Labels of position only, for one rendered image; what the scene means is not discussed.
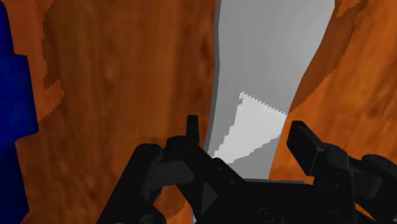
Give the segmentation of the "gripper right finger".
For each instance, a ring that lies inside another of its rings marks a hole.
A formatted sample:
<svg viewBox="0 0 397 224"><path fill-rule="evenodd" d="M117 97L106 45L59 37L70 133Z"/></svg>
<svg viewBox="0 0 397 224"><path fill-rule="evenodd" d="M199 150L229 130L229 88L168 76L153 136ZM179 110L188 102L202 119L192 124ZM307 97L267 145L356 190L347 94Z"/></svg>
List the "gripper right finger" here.
<svg viewBox="0 0 397 224"><path fill-rule="evenodd" d="M286 144L314 178L329 224L397 224L397 164L377 154L355 159L300 120L292 121Z"/></svg>

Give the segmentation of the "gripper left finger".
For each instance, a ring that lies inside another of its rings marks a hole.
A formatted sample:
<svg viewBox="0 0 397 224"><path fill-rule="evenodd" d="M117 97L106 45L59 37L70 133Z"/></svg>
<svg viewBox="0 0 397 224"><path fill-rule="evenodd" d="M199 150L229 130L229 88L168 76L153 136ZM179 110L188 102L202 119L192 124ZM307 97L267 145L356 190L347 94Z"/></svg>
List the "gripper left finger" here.
<svg viewBox="0 0 397 224"><path fill-rule="evenodd" d="M144 143L134 150L96 224L167 224L153 204L170 185L201 217L218 198L209 184L211 161L199 146L199 118L189 115L185 135L168 138L164 148Z"/></svg>

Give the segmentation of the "grey flat board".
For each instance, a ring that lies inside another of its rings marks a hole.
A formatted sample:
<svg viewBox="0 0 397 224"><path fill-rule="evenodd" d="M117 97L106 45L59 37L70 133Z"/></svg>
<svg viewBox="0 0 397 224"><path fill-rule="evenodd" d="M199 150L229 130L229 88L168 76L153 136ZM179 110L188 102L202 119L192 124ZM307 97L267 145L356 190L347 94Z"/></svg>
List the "grey flat board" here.
<svg viewBox="0 0 397 224"><path fill-rule="evenodd" d="M204 148L243 178L270 174L301 79L335 0L216 0Z"/></svg>

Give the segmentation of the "blue block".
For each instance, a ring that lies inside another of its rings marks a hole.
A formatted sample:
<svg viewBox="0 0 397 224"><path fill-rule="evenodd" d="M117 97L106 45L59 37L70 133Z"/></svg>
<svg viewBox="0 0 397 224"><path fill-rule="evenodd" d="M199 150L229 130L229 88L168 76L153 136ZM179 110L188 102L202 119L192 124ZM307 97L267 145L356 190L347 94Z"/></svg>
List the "blue block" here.
<svg viewBox="0 0 397 224"><path fill-rule="evenodd" d="M29 212L15 142L38 131L27 56L14 52L0 0L0 224L20 224Z"/></svg>

